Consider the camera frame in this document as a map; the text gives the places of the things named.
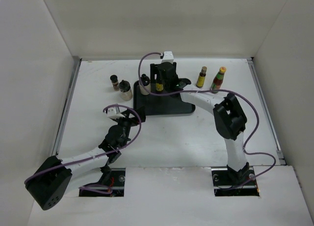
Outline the yellow label oil bottle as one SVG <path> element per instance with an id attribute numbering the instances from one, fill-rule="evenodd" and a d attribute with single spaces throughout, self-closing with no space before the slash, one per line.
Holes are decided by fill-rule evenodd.
<path id="1" fill-rule="evenodd" d="M 207 67 L 203 66 L 201 68 L 201 72 L 199 73 L 199 76 L 198 76 L 198 79 L 197 79 L 197 82 L 196 82 L 196 86 L 198 88 L 202 88 L 204 86 L 206 73 L 207 73 Z"/>
<path id="2" fill-rule="evenodd" d="M 163 85 L 163 80 L 162 80 L 162 76 L 157 75 L 156 77 L 156 92 L 157 93 L 162 93 L 164 90 L 164 85 Z"/>

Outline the red sauce bottle green label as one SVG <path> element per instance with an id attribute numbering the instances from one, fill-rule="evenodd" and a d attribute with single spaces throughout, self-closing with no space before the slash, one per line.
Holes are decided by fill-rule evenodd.
<path id="1" fill-rule="evenodd" d="M 212 93 L 217 93 L 218 89 L 220 89 L 223 80 L 224 80 L 224 75 L 226 73 L 226 67 L 220 67 L 218 73 L 216 74 L 216 76 L 214 77 L 212 84 L 210 86 L 210 90 Z"/>

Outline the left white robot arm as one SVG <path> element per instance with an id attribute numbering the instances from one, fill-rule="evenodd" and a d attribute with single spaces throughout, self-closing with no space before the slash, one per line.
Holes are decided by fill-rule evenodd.
<path id="1" fill-rule="evenodd" d="M 135 140 L 129 138 L 131 128 L 141 128 L 146 120 L 144 107 L 132 109 L 124 106 L 123 112 L 120 108 L 120 105 L 104 108 L 104 112 L 115 125 L 109 128 L 101 144 L 70 158 L 59 159 L 55 155 L 50 156 L 25 180 L 26 190 L 42 210 L 54 207 L 73 189 L 102 195 L 110 195 L 113 192 L 111 186 L 107 186 L 105 190 L 97 190 L 96 187 L 109 183 L 109 166 L 121 156 L 121 150 Z"/>

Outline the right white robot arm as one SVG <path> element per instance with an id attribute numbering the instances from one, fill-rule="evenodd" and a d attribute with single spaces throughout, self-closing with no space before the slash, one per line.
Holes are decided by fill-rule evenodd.
<path id="1" fill-rule="evenodd" d="M 225 140 L 228 160 L 227 177 L 232 184 L 245 179 L 249 164 L 243 148 L 243 134 L 247 117 L 235 94 L 228 92 L 225 97 L 206 92 L 191 84 L 187 78 L 179 78 L 175 62 L 150 65 L 151 82 L 155 84 L 155 96 L 169 96 L 199 107 L 214 117 L 217 132 Z"/>

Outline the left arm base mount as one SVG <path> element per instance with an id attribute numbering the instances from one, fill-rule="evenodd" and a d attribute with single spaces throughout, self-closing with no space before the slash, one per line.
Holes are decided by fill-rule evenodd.
<path id="1" fill-rule="evenodd" d="M 123 197 L 125 193 L 126 169 L 107 167 L 97 182 L 87 184 L 91 190 L 79 189 L 79 197 Z"/>

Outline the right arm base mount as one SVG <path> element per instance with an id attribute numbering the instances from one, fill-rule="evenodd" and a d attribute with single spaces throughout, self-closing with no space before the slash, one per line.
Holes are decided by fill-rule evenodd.
<path id="1" fill-rule="evenodd" d="M 244 174 L 240 180 L 236 177 L 231 177 L 227 168 L 212 169 L 213 191 L 216 197 L 259 197 L 259 189 L 255 176 L 254 169 L 249 168 L 248 172 Z"/>

